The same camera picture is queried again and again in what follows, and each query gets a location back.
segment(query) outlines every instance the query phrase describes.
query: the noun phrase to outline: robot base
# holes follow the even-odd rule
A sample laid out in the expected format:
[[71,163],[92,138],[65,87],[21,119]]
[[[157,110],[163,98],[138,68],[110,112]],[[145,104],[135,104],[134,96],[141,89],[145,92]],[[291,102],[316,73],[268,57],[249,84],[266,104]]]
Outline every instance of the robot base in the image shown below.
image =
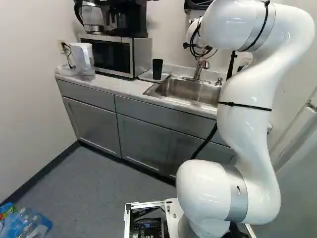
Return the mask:
[[221,220],[209,220],[207,229],[193,224],[177,198],[165,200],[164,205],[170,238],[220,238],[229,229],[230,222]]
[[[124,238],[139,238],[138,232],[134,230],[136,221],[134,216],[136,212],[144,212],[141,217],[138,216],[137,220],[140,218],[161,218],[162,226],[160,238],[198,238],[189,225],[189,220],[184,216],[184,212],[180,207],[177,198],[167,199],[165,201],[127,203],[124,209]],[[230,225],[230,235],[227,236],[227,234],[224,237],[256,238],[252,228],[248,224],[232,223]]]

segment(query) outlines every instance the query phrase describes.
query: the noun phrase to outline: sink faucet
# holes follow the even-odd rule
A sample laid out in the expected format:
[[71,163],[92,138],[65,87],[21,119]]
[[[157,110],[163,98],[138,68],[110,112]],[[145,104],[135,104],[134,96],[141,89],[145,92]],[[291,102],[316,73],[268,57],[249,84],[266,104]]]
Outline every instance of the sink faucet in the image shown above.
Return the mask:
[[209,62],[206,59],[198,59],[195,70],[194,80],[200,80],[200,73],[203,69],[210,68]]

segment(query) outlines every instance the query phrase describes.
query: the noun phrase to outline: black cup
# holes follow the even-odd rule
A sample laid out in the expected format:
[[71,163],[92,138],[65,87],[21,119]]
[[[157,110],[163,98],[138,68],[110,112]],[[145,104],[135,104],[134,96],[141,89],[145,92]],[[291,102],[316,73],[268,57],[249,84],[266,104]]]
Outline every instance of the black cup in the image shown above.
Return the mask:
[[162,75],[163,60],[162,59],[153,59],[153,79],[160,80]]

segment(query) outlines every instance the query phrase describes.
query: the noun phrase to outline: wall outlet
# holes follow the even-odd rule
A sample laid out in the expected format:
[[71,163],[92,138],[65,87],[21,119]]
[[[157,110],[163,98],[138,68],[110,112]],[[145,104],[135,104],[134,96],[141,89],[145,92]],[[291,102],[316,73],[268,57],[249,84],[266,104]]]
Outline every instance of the wall outlet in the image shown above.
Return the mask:
[[58,40],[57,41],[58,43],[58,47],[59,47],[59,52],[62,54],[62,55],[65,55],[66,54],[66,51],[67,51],[67,48],[66,47],[63,47],[62,43],[66,43],[64,40]]

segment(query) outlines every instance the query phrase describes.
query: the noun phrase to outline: cabinet drawer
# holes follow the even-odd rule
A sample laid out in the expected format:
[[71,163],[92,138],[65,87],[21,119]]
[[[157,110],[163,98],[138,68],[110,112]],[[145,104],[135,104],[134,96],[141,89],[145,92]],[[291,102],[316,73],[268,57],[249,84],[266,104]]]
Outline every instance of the cabinet drawer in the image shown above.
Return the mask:
[[215,120],[183,113],[120,96],[115,96],[117,113],[180,131],[199,138],[206,138]]
[[57,80],[62,96],[115,112],[114,95],[74,83]]

